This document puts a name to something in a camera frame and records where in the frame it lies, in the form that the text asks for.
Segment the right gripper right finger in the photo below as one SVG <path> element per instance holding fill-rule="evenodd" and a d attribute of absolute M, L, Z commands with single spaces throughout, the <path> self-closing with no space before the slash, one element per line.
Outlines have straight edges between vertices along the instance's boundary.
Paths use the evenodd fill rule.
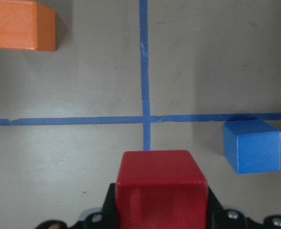
<path fill-rule="evenodd" d="M 208 188 L 208 203 L 206 213 L 206 228 L 208 229 L 281 229 L 281 215 L 270 215 L 262 223 L 233 208 L 225 208 Z"/>

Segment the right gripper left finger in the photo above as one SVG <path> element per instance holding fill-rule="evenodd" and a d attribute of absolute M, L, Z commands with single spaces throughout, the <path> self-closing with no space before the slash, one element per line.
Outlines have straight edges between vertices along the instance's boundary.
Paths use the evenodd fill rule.
<path fill-rule="evenodd" d="M 118 229 L 118 210 L 115 204 L 115 183 L 111 183 L 102 209 L 90 213 L 85 219 L 78 220 L 74 225 L 60 220 L 47 220 L 35 227 L 36 229 Z"/>

